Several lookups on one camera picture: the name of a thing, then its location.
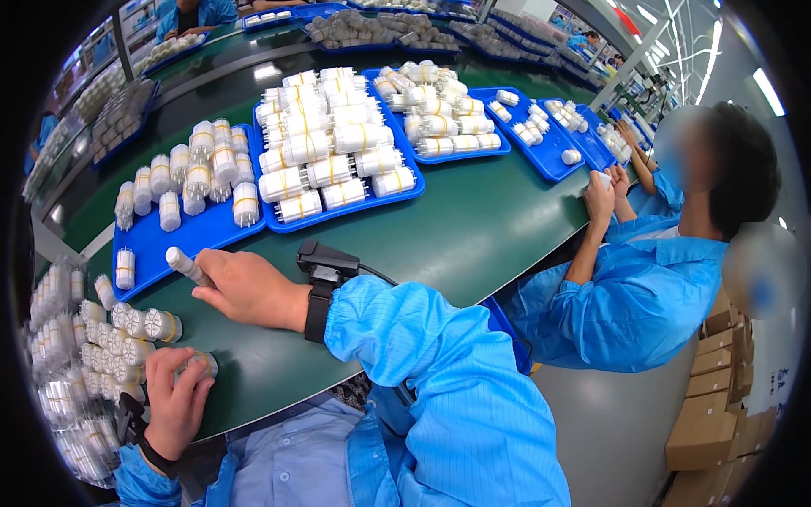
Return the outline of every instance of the wrist strap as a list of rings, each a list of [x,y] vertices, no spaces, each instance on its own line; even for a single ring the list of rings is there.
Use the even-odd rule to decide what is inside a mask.
[[[307,322],[304,324],[304,338],[310,342],[324,343],[324,331],[327,328],[329,305],[333,302],[334,284],[328,281],[311,279],[310,307],[307,310]]]
[[[178,476],[178,472],[175,469],[178,462],[170,461],[158,454],[157,451],[152,448],[152,446],[149,444],[149,440],[147,440],[143,434],[138,437],[138,446],[141,448],[141,452],[144,453],[147,461],[152,463],[158,470],[166,474],[167,477],[170,479],[175,479]]]

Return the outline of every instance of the green workbench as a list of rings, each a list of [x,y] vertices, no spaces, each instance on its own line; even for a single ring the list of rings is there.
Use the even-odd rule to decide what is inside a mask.
[[[237,51],[234,42],[240,37],[245,36],[237,34],[215,44]],[[250,51],[252,40],[243,38],[241,50]],[[217,54],[205,54],[203,62],[207,58],[217,58]],[[402,54],[325,58],[312,52],[274,63],[288,75],[308,68],[351,65],[361,70],[396,66],[403,61]],[[528,75],[520,67],[488,67],[475,54],[465,53],[449,67],[456,69],[460,80],[470,87],[509,85],[529,97],[580,102],[594,96],[562,79]],[[165,79],[172,80],[171,75],[177,74],[167,69]],[[168,153],[174,145],[185,142],[191,126],[199,120],[222,116],[232,124],[251,122],[251,108],[262,90],[278,86],[281,75],[259,81],[247,69],[221,81],[225,82],[213,83],[211,89],[189,93],[153,112],[156,117],[150,118],[150,132],[128,147],[113,167],[84,184],[88,190],[74,197],[80,202],[65,224],[66,243],[80,250],[112,222],[118,186],[131,180],[138,166],[148,164],[155,153]],[[431,286],[451,304],[464,307],[513,280],[588,219],[580,199],[588,182],[588,167],[560,183],[549,182],[513,146],[507,156],[420,165],[420,170],[426,191],[417,199],[334,218],[291,234],[264,230],[227,249],[253,251],[287,277],[304,283],[307,278],[298,271],[294,257],[301,242],[312,237],[360,257],[364,264],[395,281],[420,281]],[[91,279],[98,273],[111,273],[112,256],[112,244],[108,243],[90,259]],[[341,363],[324,346],[307,342],[297,333],[228,320],[193,299],[193,287],[193,282],[175,273],[130,303],[180,316],[183,337],[177,346],[193,346],[217,358],[220,371],[208,397],[198,439],[282,410],[361,369],[357,363]]]

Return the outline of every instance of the stack of boxes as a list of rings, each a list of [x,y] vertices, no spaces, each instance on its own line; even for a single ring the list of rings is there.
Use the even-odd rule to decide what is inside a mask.
[[[700,340],[679,418],[665,447],[678,470],[663,507],[728,505],[775,427],[774,407],[747,417],[752,388],[752,323],[719,291]]]

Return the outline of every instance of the black wrist band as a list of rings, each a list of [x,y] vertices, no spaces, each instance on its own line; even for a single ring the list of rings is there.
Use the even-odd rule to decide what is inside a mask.
[[[141,452],[144,453],[144,457],[147,458],[147,461],[166,474],[167,477],[174,479],[178,476],[177,469],[175,468],[178,462],[173,462],[158,454],[143,434],[138,437],[138,446],[141,448]]]
[[[324,343],[327,328],[329,305],[333,302],[335,285],[328,281],[311,279],[310,307],[307,309],[307,322],[304,324],[304,338],[310,342]]]

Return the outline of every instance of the gray floor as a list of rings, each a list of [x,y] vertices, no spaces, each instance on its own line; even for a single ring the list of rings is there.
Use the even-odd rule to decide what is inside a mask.
[[[689,382],[695,338],[670,363],[625,375],[541,366],[558,459],[575,507],[647,507],[665,476],[664,445]]]

